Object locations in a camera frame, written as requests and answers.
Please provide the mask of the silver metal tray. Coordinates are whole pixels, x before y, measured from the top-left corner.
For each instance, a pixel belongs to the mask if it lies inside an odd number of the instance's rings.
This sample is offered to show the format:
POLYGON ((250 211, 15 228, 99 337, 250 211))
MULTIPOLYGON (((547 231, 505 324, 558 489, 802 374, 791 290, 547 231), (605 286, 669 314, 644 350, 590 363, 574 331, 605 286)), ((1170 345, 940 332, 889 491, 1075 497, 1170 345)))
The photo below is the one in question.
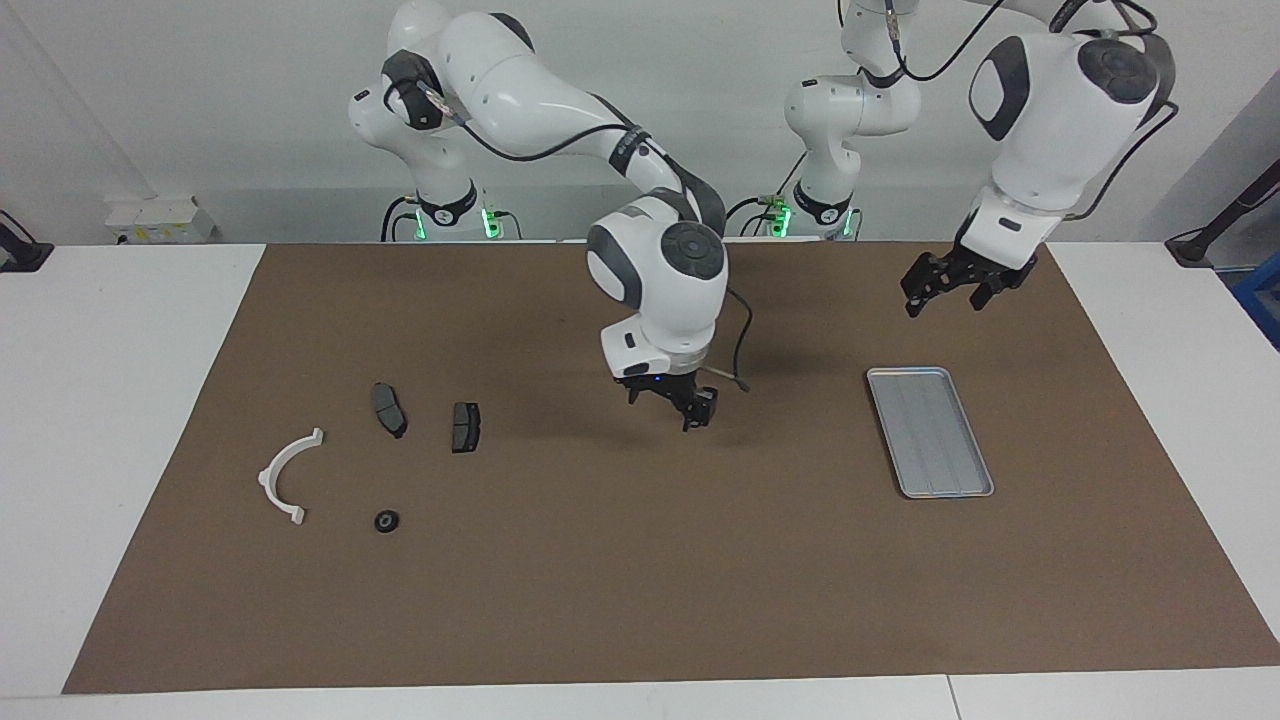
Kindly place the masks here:
POLYGON ((947 369, 876 366, 865 379, 906 498, 992 496, 995 483, 947 369))

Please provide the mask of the brown table mat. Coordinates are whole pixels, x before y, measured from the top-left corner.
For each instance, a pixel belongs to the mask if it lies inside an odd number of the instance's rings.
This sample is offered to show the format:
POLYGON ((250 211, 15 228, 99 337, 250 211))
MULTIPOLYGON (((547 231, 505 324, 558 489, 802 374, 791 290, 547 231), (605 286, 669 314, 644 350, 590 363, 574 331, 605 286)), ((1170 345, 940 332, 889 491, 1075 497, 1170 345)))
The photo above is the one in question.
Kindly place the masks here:
POLYGON ((1280 665, 1057 263, 911 319, 920 252, 733 247, 751 391, 682 432, 579 246, 271 246, 65 692, 1280 665), (948 370, 992 496, 900 492, 876 366, 948 370))

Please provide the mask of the dark grey curved brake pad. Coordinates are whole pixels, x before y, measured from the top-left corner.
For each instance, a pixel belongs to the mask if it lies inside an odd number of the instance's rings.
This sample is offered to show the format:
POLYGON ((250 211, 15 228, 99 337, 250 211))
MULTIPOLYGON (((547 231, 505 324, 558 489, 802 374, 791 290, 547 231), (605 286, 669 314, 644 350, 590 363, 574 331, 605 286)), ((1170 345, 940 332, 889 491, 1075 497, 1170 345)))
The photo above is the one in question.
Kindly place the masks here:
POLYGON ((408 420, 401 406, 396 388, 387 383, 375 383, 371 389, 371 402, 380 425, 394 438, 403 438, 408 428, 408 420))

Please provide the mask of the blue crate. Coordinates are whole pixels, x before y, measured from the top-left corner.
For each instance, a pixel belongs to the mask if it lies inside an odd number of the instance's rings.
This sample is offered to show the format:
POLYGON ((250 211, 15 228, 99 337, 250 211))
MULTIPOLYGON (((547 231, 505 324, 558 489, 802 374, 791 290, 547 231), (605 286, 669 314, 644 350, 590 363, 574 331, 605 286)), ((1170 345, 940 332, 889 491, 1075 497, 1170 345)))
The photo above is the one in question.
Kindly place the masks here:
POLYGON ((1230 292, 1263 337, 1280 351, 1280 251, 1247 272, 1230 292))

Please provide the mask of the black table clamp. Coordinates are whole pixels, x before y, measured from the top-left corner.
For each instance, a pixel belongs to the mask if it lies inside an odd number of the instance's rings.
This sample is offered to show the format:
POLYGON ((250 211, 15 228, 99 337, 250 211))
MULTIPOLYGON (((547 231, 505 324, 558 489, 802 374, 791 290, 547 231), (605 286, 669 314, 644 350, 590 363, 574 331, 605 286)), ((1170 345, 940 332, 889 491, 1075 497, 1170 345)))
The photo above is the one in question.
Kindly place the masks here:
POLYGON ((37 241, 9 211, 0 209, 0 273, 33 273, 51 256, 55 246, 37 241))

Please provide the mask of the white curved plastic bracket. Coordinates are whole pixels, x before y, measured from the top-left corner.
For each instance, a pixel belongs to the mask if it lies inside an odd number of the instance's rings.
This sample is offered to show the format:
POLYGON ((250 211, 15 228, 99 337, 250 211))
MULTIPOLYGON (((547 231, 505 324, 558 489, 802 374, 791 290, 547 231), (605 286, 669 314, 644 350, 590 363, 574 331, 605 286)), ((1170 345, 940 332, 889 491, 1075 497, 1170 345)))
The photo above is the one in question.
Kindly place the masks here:
POLYGON ((289 503, 280 497, 278 489, 280 474, 294 457, 305 451, 320 447, 324 439, 325 430, 320 427, 312 428, 308 436, 294 439, 280 448, 257 474, 257 483, 265 493, 268 502, 280 512, 284 512, 291 523, 297 527, 305 523, 306 509, 297 503, 289 503))

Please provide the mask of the white wall socket box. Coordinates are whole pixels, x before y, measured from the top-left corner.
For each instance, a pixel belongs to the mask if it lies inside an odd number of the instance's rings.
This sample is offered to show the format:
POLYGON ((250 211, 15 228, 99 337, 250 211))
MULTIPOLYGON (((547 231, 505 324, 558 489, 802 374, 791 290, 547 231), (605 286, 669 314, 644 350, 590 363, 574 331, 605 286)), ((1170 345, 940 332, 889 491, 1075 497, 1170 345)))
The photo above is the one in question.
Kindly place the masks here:
POLYGON ((218 229, 191 195, 110 202, 104 227, 116 243, 206 243, 218 229))

